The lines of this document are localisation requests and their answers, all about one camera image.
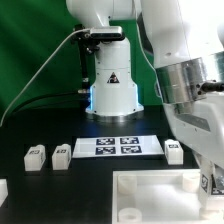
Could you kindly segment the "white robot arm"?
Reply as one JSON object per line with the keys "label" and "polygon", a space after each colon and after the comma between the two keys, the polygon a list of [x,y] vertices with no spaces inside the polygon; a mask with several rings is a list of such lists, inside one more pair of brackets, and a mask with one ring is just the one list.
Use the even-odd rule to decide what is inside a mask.
{"label": "white robot arm", "polygon": [[139,20],[152,46],[163,108],[173,135],[224,169],[224,0],[66,0],[89,30],[96,79],[91,117],[122,119],[143,110],[131,78],[130,42],[115,20]]}

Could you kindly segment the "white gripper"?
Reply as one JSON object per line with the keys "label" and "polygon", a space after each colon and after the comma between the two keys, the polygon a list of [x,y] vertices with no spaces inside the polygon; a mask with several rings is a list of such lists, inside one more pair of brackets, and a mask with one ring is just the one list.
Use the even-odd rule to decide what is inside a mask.
{"label": "white gripper", "polygon": [[175,138],[212,163],[224,168],[224,94],[211,93],[187,103],[187,113],[178,114],[178,104],[163,104]]}

